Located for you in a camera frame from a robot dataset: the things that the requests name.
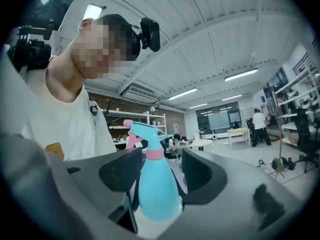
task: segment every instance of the black pants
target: black pants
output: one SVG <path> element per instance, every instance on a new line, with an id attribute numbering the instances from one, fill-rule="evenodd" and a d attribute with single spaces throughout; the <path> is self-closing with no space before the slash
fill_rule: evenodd
<path id="1" fill-rule="evenodd" d="M 269 146 L 271 145 L 269 135 L 267 133 L 267 128 L 256 129 L 253 135 L 252 147 L 255 147 L 258 142 L 258 138 L 261 137 L 265 139 L 265 143 Z"/>

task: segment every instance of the spray bottle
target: spray bottle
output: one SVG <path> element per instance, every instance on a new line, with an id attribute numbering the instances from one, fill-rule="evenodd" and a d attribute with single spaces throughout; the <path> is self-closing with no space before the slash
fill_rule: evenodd
<path id="1" fill-rule="evenodd" d="M 160 141 L 170 137 L 155 126 L 132 120 L 124 120 L 130 128 L 127 148 L 133 148 L 141 140 L 148 141 L 146 161 L 139 182 L 139 203 L 143 214 L 153 221 L 174 218 L 180 205 L 175 177 L 164 156 Z"/>

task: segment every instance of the bottle body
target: bottle body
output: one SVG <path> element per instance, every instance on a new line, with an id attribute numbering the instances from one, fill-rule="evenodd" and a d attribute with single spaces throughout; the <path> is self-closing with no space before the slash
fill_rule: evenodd
<path id="1" fill-rule="evenodd" d="M 143 214 L 153 221 L 165 221 L 177 215 L 178 188 L 164 157 L 146 159 L 139 182 L 139 203 Z"/>

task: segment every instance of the air conditioning unit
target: air conditioning unit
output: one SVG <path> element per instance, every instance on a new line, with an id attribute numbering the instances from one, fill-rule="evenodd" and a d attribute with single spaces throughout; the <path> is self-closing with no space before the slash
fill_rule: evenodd
<path id="1" fill-rule="evenodd" d="M 137 102 L 153 103 L 159 96 L 140 86 L 130 85 L 129 88 L 123 92 L 122 97 Z"/>

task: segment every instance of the brown wall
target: brown wall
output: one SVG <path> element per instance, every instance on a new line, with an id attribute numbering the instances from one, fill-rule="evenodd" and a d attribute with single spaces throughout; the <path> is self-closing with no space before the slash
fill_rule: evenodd
<path id="1" fill-rule="evenodd" d="M 122 99 L 117 99 L 117 98 L 110 98 L 107 96 L 103 95 L 98 95 L 98 94 L 93 94 L 89 93 L 89 96 L 100 106 L 102 109 L 106 109 L 106 106 L 110 100 L 112 100 L 109 109 L 110 110 L 116 110 L 117 108 L 120 111 L 125 111 L 125 112 L 133 112 L 133 113 L 143 113 L 146 111 L 150 110 L 150 106 L 122 100 Z M 159 109 L 154 112 L 154 115 L 160 115 L 163 116 L 165 114 L 165 122 L 166 122 L 166 131 L 168 134 L 174 134 L 174 124 L 179 125 L 179 134 L 181 136 L 186 136 L 186 128 L 185 128 L 185 119 L 184 119 L 184 114 L 174 112 L 174 111 L 169 111 L 169 110 L 164 110 L 164 109 Z M 121 126 L 123 125 L 123 121 L 126 118 L 120 118 L 116 120 L 118 117 L 114 116 L 109 116 L 107 121 L 109 126 Z M 147 123 L 146 119 L 134 119 L 135 121 L 140 121 L 142 123 Z M 115 130 L 110 130 L 110 133 L 113 138 L 119 137 L 119 135 L 125 135 L 128 133 L 128 130 L 122 130 L 122 129 L 115 129 Z"/>

